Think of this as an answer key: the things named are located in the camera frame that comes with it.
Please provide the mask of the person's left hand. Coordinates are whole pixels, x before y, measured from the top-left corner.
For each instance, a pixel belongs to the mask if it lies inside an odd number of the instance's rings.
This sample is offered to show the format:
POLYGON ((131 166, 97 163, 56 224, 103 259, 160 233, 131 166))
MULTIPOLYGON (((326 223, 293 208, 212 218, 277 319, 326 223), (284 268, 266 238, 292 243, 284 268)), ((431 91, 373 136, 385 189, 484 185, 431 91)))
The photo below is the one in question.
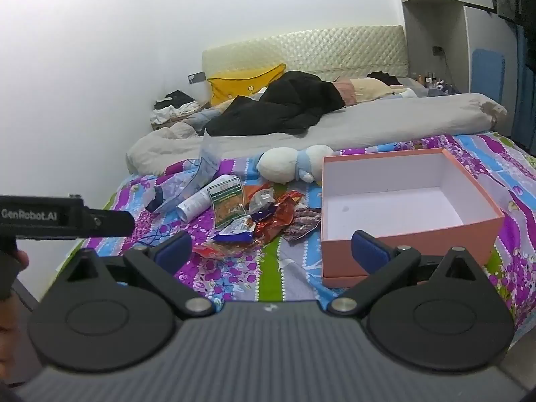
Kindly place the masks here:
POLYGON ((14 366, 14 353, 19 338, 18 295, 11 293, 0 306, 0 374, 6 380, 14 366))

